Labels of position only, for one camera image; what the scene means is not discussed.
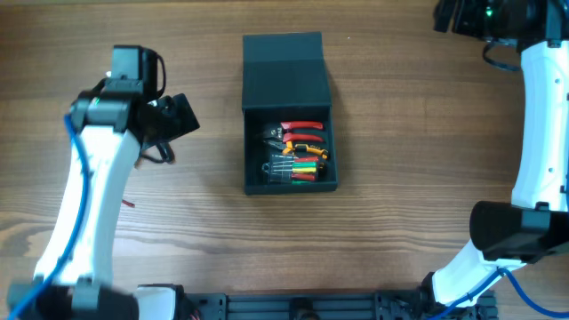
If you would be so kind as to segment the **clear pack coloured screwdrivers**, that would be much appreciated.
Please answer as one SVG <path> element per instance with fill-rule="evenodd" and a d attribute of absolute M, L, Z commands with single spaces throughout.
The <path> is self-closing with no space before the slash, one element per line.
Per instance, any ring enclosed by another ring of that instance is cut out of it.
<path fill-rule="evenodd" d="M 327 172 L 327 162 L 318 156 L 283 156 L 274 154 L 261 170 L 271 184 L 309 184 Z"/>

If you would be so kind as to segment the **orange black needle-nose pliers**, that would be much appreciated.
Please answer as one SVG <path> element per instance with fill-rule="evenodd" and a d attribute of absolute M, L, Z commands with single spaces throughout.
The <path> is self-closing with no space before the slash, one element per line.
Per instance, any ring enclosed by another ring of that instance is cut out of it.
<path fill-rule="evenodd" d="M 329 153 L 326 149 L 314 145 L 304 143 L 294 144 L 292 142 L 279 142 L 276 140 L 264 140 L 264 143 L 269 147 L 279 150 L 284 156 L 295 155 L 297 152 L 301 152 L 319 156 L 324 160 L 329 158 Z"/>

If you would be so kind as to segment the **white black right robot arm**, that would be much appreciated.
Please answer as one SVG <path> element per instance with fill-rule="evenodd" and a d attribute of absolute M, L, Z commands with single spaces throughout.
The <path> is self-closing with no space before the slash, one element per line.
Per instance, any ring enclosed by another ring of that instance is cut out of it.
<path fill-rule="evenodd" d="M 448 319 L 471 309 L 483 316 L 481 300 L 503 277 L 538 313 L 566 318 L 532 301 L 515 270 L 568 252 L 568 3 L 561 0 L 440 0 L 433 12 L 437 32 L 452 31 L 513 47 L 521 64 L 488 56 L 501 70 L 521 72 L 525 86 L 522 154 L 507 203 L 480 201 L 469 219 L 469 241 L 422 286 L 420 315 Z"/>

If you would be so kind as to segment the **red handled snips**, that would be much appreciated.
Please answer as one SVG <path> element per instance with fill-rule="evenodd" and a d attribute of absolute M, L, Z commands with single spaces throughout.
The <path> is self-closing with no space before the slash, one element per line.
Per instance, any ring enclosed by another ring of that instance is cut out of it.
<path fill-rule="evenodd" d="M 316 121 L 285 121 L 270 127 L 257 135 L 263 140 L 275 140 L 282 143 L 294 141 L 324 142 L 318 135 L 324 130 L 324 125 Z"/>

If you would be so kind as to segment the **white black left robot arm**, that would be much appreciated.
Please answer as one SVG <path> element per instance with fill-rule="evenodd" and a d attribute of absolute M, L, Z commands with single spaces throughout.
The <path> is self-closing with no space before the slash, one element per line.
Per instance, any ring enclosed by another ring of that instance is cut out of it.
<path fill-rule="evenodd" d="M 117 45 L 110 73 L 81 92 L 63 121 L 71 161 L 50 241 L 29 282 L 13 282 L 12 319 L 193 319 L 177 284 L 113 284 L 112 252 L 126 182 L 149 148 L 174 159 L 173 140 L 199 126 L 183 94 L 168 96 L 163 58 Z"/>

